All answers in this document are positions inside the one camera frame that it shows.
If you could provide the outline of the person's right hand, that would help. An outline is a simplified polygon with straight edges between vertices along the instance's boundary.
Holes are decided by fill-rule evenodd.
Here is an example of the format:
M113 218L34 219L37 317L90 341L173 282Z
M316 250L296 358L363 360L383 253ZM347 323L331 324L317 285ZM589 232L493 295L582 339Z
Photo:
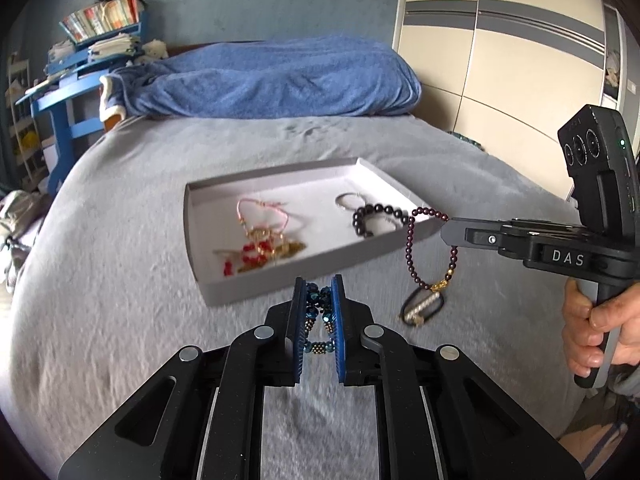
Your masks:
M640 295L639 284L633 284L620 296L593 307L592 302L578 289L577 282L569 278L565 284L562 307L564 354L570 371L579 377L588 377L591 370L600 367L604 353L599 348L605 333L620 329L618 343L612 357L614 365L639 364L640 349Z

